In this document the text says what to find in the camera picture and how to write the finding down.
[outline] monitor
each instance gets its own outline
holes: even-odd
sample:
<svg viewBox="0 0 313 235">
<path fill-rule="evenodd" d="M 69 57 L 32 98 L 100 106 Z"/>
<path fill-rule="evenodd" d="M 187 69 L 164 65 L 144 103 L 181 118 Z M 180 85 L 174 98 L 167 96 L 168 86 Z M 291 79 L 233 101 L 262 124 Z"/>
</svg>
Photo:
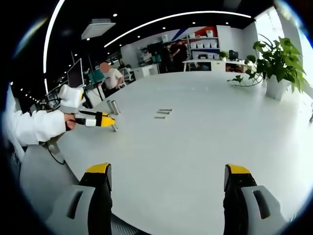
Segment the monitor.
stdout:
<svg viewBox="0 0 313 235">
<path fill-rule="evenodd" d="M 238 52 L 230 50 L 229 51 L 229 60 L 237 60 L 239 57 Z"/>
<path fill-rule="evenodd" d="M 72 88 L 83 87 L 85 85 L 82 58 L 76 61 L 76 63 L 67 71 L 67 80 L 68 86 Z"/>
</svg>

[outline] led light strip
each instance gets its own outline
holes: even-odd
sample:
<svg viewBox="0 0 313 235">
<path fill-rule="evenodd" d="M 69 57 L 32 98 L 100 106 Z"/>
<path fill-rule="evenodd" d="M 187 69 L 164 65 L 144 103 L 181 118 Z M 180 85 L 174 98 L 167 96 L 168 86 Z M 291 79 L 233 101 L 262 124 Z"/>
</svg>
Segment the led light strip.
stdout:
<svg viewBox="0 0 313 235">
<path fill-rule="evenodd" d="M 57 6 L 55 7 L 53 14 L 51 16 L 50 22 L 49 22 L 49 26 L 48 26 L 48 30 L 47 30 L 47 34 L 45 35 L 45 47 L 44 47 L 44 73 L 46 73 L 47 71 L 47 52 L 48 52 L 48 45 L 49 45 L 49 39 L 50 39 L 50 35 L 52 32 L 52 28 L 55 22 L 55 19 L 58 16 L 58 13 L 63 5 L 65 0 L 59 0 Z"/>
<path fill-rule="evenodd" d="M 131 33 L 131 32 L 134 32 L 135 30 L 139 29 L 139 28 L 142 28 L 144 26 L 147 26 L 149 24 L 152 24 L 152 23 L 155 23 L 155 22 L 158 22 L 158 21 L 162 21 L 162 20 L 165 20 L 165 19 L 168 19 L 168 18 L 172 18 L 172 17 L 176 17 L 176 16 L 184 16 L 184 15 L 192 15 L 192 14 L 200 14 L 200 13 L 218 13 L 218 14 L 229 14 L 229 15 L 235 15 L 235 16 L 242 16 L 242 17 L 247 17 L 247 18 L 251 18 L 251 16 L 248 16 L 248 15 L 244 15 L 244 14 L 240 14 L 240 13 L 235 13 L 235 12 L 228 12 L 228 11 L 191 11 L 191 12 L 185 12 L 185 13 L 179 13 L 179 14 L 174 14 L 174 15 L 170 15 L 170 16 L 165 16 L 165 17 L 162 17 L 162 18 L 159 18 L 159 19 L 156 19 L 156 20 L 153 20 L 153 21 L 150 21 L 150 22 L 147 22 L 147 23 L 144 23 L 136 28 L 133 28 L 129 31 L 127 31 L 126 33 L 123 33 L 122 35 L 118 36 L 117 38 L 113 39 L 112 41 L 110 41 L 109 43 L 107 43 L 104 47 L 107 47 L 109 46 L 110 44 L 114 43 L 116 40 L 124 37 L 125 35 Z"/>
<path fill-rule="evenodd" d="M 46 94 L 48 94 L 48 85 L 47 85 L 47 79 L 45 78 L 45 92 Z"/>
</svg>

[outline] white pot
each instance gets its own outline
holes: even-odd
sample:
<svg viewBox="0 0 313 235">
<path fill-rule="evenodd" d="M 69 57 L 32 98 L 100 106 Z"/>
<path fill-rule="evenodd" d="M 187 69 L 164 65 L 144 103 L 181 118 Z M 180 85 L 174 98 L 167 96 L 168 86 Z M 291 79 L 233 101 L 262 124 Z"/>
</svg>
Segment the white pot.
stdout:
<svg viewBox="0 0 313 235">
<path fill-rule="evenodd" d="M 266 95 L 280 101 L 282 100 L 284 93 L 290 85 L 291 82 L 285 79 L 277 82 L 276 76 L 273 75 L 272 77 L 270 77 L 270 79 L 267 80 Z"/>
</svg>

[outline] metal cylinder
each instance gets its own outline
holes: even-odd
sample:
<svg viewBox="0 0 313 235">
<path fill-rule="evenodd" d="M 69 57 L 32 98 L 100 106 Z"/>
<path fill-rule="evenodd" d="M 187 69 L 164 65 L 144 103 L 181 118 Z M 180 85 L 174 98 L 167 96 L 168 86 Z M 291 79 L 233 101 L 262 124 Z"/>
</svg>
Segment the metal cylinder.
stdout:
<svg viewBox="0 0 313 235">
<path fill-rule="evenodd" d="M 118 110 L 118 112 L 120 113 L 121 111 L 119 110 L 119 108 L 118 108 L 118 106 L 117 106 L 117 104 L 116 104 L 116 101 L 115 100 L 113 100 L 112 102 L 114 102 L 114 104 L 115 104 L 115 106 L 116 106 L 116 109 Z"/>
<path fill-rule="evenodd" d="M 117 131 L 118 131 L 118 128 L 117 128 L 117 126 L 116 126 L 115 124 L 112 125 L 112 128 L 113 128 L 113 131 L 114 131 L 114 132 L 117 132 Z"/>
<path fill-rule="evenodd" d="M 120 111 L 119 111 L 119 109 L 118 109 L 118 107 L 117 107 L 117 105 L 116 105 L 116 101 L 113 100 L 113 101 L 111 102 L 111 104 L 112 104 L 112 108 L 113 108 L 113 110 L 114 110 L 114 114 L 115 114 L 115 115 L 118 115 L 118 114 L 120 113 Z"/>
<path fill-rule="evenodd" d="M 113 114 L 113 113 L 114 113 L 114 110 L 113 110 L 113 107 L 112 107 L 111 101 L 110 101 L 110 100 L 108 100 L 108 101 L 107 101 L 107 104 L 108 104 L 108 107 L 109 107 L 109 109 L 110 109 L 110 113 L 111 113 L 111 114 Z"/>
</svg>

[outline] white jacket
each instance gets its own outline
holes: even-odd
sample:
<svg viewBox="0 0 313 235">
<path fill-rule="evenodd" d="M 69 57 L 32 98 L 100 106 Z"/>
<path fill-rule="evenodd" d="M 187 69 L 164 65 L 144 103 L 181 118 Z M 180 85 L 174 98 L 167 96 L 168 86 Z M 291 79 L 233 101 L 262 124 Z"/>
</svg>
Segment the white jacket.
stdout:
<svg viewBox="0 0 313 235">
<path fill-rule="evenodd" d="M 46 142 L 66 131 L 64 114 L 56 110 L 51 113 L 34 111 L 32 115 L 23 114 L 15 108 L 15 100 L 9 86 L 6 110 L 4 114 L 4 138 L 14 146 L 17 157 L 22 162 L 24 150 L 22 146 Z"/>
</svg>

